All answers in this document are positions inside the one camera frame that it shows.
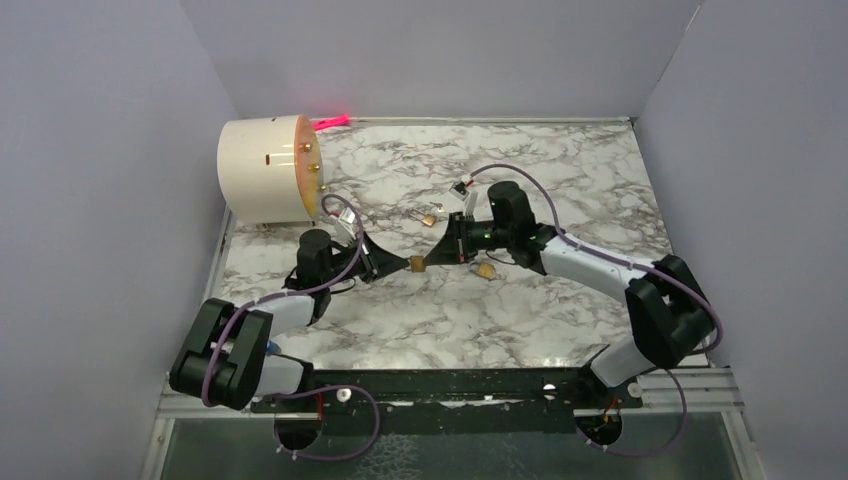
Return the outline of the small brass padlock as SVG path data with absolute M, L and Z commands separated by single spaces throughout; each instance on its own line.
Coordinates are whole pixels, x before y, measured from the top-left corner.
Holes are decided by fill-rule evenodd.
M 409 257 L 409 268 L 411 272 L 423 273 L 427 269 L 426 259 L 421 255 L 413 255 Z

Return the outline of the brass padlock long shackle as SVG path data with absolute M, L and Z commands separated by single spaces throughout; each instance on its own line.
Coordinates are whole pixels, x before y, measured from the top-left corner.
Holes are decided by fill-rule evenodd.
M 410 208 L 407 211 L 407 214 L 410 218 L 418 221 L 426 227 L 433 227 L 439 221 L 439 217 L 436 214 L 429 211 L 421 210 L 419 208 Z

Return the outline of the brass padlock with key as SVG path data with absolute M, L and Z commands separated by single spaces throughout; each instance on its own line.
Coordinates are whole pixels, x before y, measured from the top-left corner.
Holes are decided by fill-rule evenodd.
M 469 266 L 469 271 L 475 276 L 487 281 L 504 280 L 506 276 L 500 273 L 496 266 L 490 262 L 479 262 Z

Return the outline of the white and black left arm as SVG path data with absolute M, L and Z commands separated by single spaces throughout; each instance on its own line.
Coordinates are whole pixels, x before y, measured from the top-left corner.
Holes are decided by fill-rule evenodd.
M 317 322 L 333 285 L 349 279 L 370 283 L 408 268 L 406 258 L 379 247 L 367 234 L 342 245 L 320 229 L 299 238 L 296 266 L 284 290 L 247 306 L 209 298 L 195 317 L 168 374 L 172 390 L 207 407 L 240 410 L 276 394 L 290 410 L 313 401 L 311 363 L 274 350 L 273 337 Z

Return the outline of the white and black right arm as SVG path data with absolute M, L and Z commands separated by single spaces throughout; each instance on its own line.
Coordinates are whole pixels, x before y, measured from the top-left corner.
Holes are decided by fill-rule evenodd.
M 450 214 L 446 230 L 423 258 L 426 266 L 460 265 L 482 251 L 505 250 L 520 267 L 575 281 L 626 306 L 631 336 L 595 355 L 577 380 L 579 398 L 600 407 L 617 386 L 655 369 L 670 369 L 718 327 L 687 264 L 667 255 L 645 265 L 622 254 L 581 243 L 536 220 L 526 193 L 513 181 L 491 186 L 492 219 L 471 211 Z

